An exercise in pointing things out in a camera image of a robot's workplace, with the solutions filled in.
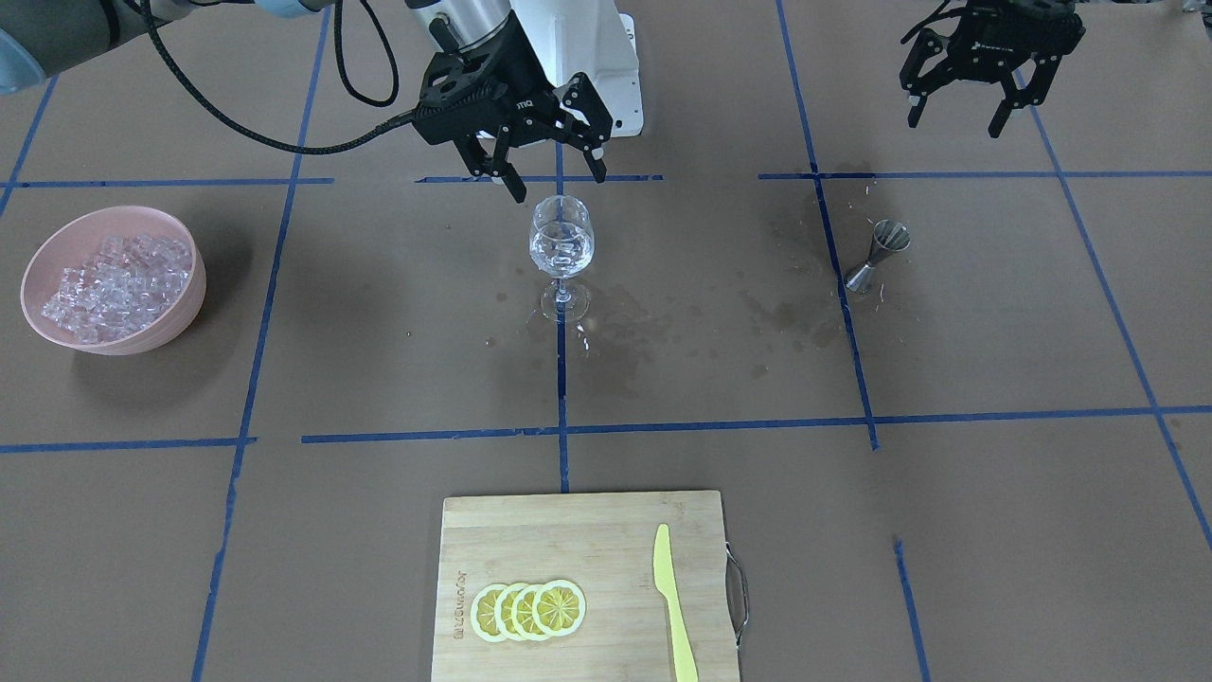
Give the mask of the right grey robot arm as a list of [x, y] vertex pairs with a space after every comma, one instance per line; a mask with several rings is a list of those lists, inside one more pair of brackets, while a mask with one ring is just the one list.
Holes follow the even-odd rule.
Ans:
[[202, 1], [5, 1], [2, 94], [42, 85], [147, 36], [204, 111], [235, 134], [273, 150], [333, 155], [411, 126], [431, 147], [452, 144], [468, 174], [505, 187], [515, 202], [526, 197], [526, 187], [509, 153], [538, 142], [581, 151], [593, 180], [607, 180], [604, 148], [614, 134], [614, 116], [587, 73], [551, 82], [509, 1], [406, 2], [436, 47], [421, 78], [419, 99], [367, 133], [328, 147], [290, 144], [246, 128], [187, 78], [170, 55], [162, 29], [204, 7]]

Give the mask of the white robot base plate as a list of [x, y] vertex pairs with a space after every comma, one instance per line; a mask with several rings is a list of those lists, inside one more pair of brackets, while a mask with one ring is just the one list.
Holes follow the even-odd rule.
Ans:
[[583, 73], [614, 118], [612, 137], [642, 134], [645, 113], [631, 16], [614, 1], [511, 1], [545, 78]]

